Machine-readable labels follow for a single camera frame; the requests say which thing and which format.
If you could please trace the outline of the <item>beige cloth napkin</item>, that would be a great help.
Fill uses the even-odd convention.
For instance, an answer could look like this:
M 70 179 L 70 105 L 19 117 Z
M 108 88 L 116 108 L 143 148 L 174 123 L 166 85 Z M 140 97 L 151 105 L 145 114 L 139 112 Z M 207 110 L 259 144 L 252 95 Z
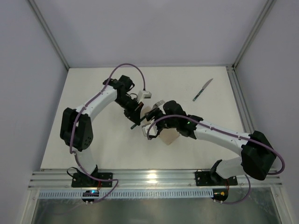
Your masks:
M 147 106 L 144 109 L 142 109 L 141 111 L 141 115 L 145 115 L 146 112 L 149 112 L 150 110 L 156 108 L 156 106 Z M 166 144 L 166 145 L 170 145 L 171 143 L 173 143 L 178 137 L 180 136 L 180 134 L 175 130 L 175 129 L 164 129 L 161 131 L 161 133 L 159 134 L 159 138 L 161 139 L 161 141 Z

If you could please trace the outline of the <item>fork with green handle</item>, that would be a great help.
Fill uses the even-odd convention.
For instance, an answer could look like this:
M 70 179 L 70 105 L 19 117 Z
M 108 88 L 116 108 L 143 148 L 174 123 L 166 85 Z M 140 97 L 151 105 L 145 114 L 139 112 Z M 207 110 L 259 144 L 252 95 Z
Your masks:
M 154 109 L 158 108 L 159 106 L 163 105 L 165 103 L 164 100 L 160 100 L 156 102 L 152 107 L 147 106 L 145 109 L 142 110 L 142 117 L 141 121 L 146 119 L 146 116 Z

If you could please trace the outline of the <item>knife with green handle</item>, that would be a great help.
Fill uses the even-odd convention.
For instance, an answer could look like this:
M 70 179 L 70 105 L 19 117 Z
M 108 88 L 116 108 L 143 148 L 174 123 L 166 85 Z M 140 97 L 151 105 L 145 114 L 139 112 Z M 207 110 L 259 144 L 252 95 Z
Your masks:
M 213 81 L 213 78 L 209 79 L 201 88 L 201 90 L 197 93 L 197 95 L 192 99 L 193 102 L 197 100 L 200 94 L 205 90 L 205 88 Z

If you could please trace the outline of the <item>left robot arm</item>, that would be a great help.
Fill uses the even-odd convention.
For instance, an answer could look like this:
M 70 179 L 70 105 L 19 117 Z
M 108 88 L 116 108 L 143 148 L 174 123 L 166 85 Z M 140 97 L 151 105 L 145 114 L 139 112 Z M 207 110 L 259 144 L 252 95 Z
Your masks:
M 110 103 L 116 102 L 124 109 L 124 115 L 135 125 L 141 124 L 143 102 L 132 98 L 128 92 L 135 86 L 133 81 L 122 75 L 119 79 L 107 79 L 102 90 L 75 109 L 66 108 L 62 116 L 60 138 L 74 154 L 79 173 L 98 181 L 97 165 L 90 149 L 93 140 L 92 122 Z

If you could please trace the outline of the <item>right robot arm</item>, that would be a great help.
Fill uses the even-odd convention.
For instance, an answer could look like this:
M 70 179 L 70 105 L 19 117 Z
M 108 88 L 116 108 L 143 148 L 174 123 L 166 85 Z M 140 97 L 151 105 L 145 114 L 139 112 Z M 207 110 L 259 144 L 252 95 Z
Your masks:
M 239 133 L 215 126 L 202 117 L 186 114 L 174 100 L 145 113 L 145 118 L 150 124 L 142 130 L 149 140 L 158 137 L 164 129 L 175 129 L 184 137 L 208 141 L 235 153 L 236 158 L 217 160 L 211 167 L 209 175 L 216 184 L 237 175 L 263 181 L 277 157 L 263 133 Z

